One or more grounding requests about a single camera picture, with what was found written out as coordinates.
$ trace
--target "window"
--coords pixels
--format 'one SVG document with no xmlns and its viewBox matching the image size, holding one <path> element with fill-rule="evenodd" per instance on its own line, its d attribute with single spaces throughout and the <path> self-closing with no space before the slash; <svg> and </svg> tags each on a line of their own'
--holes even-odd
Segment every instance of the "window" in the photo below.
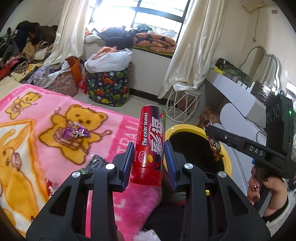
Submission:
<svg viewBox="0 0 296 241">
<path fill-rule="evenodd" d="M 178 40 L 190 0 L 89 0 L 86 24 L 96 30 L 147 24 L 153 31 L 173 30 Z"/>
</svg>

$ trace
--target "baseboard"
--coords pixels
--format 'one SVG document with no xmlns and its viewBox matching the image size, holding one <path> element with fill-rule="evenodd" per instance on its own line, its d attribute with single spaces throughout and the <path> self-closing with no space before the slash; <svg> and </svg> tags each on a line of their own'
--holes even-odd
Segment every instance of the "baseboard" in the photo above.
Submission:
<svg viewBox="0 0 296 241">
<path fill-rule="evenodd" d="M 157 95 L 153 95 L 153 94 L 146 93 L 144 91 L 140 91 L 140 90 L 136 90 L 136 89 L 132 89 L 132 88 L 130 88 L 130 94 L 138 96 L 138 97 L 142 97 L 147 100 L 157 102 L 159 104 L 166 104 L 166 102 L 167 102 L 167 99 L 165 99 L 165 98 L 158 99 Z"/>
</svg>

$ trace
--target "red cylindrical can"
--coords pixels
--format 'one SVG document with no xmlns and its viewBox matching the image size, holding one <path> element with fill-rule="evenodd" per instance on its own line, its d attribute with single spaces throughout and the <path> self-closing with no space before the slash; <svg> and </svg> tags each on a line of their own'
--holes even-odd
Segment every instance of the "red cylindrical can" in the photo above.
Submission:
<svg viewBox="0 0 296 241">
<path fill-rule="evenodd" d="M 163 145 L 165 142 L 165 111 L 155 105 L 141 110 L 132 183 L 160 186 L 163 175 Z"/>
</svg>

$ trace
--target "wavy mirror frame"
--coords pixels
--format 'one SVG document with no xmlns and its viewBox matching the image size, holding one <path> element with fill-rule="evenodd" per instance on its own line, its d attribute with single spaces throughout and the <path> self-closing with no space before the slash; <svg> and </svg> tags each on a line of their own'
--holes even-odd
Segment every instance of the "wavy mirror frame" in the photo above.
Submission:
<svg viewBox="0 0 296 241">
<path fill-rule="evenodd" d="M 249 53 L 247 54 L 245 60 L 243 61 L 243 63 L 239 66 L 239 69 L 242 67 L 242 65 L 247 61 L 250 53 L 252 52 L 252 50 L 256 49 L 256 48 L 260 48 L 262 50 L 264 50 L 264 55 L 267 57 L 273 57 L 276 61 L 276 72 L 275 72 L 275 80 L 276 80 L 276 90 L 281 89 L 281 83 L 280 83 L 280 75 L 281 75 L 281 62 L 279 61 L 279 59 L 274 55 L 274 54 L 269 54 L 266 52 L 265 48 L 263 48 L 261 45 L 257 45 L 253 48 L 251 48 L 251 50 L 249 51 Z"/>
</svg>

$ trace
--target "yellow candy graphic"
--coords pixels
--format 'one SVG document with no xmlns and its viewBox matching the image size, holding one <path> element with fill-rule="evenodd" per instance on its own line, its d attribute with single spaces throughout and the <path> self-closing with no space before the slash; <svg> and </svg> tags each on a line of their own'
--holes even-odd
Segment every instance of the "yellow candy graphic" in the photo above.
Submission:
<svg viewBox="0 0 296 241">
<path fill-rule="evenodd" d="M 153 157 L 150 154 L 148 155 L 148 161 L 153 162 Z"/>
</svg>

